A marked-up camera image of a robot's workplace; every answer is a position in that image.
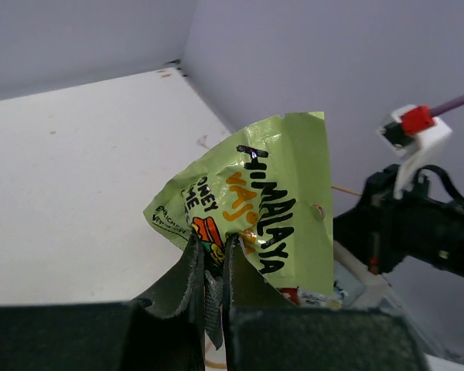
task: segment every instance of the purple cable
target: purple cable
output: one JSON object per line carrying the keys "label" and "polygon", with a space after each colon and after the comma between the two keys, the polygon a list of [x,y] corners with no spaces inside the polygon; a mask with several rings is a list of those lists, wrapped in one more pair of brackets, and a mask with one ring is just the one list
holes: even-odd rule
{"label": "purple cable", "polygon": [[431,108],[430,115],[432,117],[439,116],[440,114],[444,114],[445,112],[449,112],[463,105],[464,105],[464,95],[462,95],[461,97],[457,97],[456,99],[449,100],[448,102],[440,104],[437,107]]}

